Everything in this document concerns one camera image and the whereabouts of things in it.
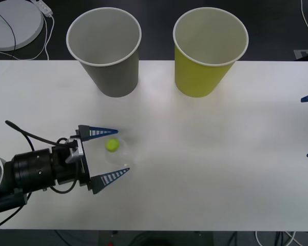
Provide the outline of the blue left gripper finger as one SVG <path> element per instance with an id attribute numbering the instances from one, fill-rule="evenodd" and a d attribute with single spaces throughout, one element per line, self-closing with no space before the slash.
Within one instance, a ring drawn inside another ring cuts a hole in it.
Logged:
<path id="1" fill-rule="evenodd" d="M 78 135 L 81 141 L 89 141 L 92 139 L 117 134 L 118 130 L 110 128 L 91 127 L 88 125 L 78 126 Z"/>
<path id="2" fill-rule="evenodd" d="M 91 181 L 91 189 L 93 194 L 97 194 L 102 191 L 105 187 L 113 183 L 114 181 L 121 178 L 124 174 L 126 174 L 130 168 L 124 168 L 117 171 L 97 175 L 90 178 Z"/>

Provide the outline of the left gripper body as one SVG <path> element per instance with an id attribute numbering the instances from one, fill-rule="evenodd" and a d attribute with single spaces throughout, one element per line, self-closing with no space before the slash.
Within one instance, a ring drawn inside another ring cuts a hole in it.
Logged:
<path id="1" fill-rule="evenodd" d="M 60 138 L 52 147 L 52 167 L 58 184 L 79 182 L 91 190 L 89 168 L 83 142 L 89 140 L 89 129 L 77 129 L 69 139 Z"/>

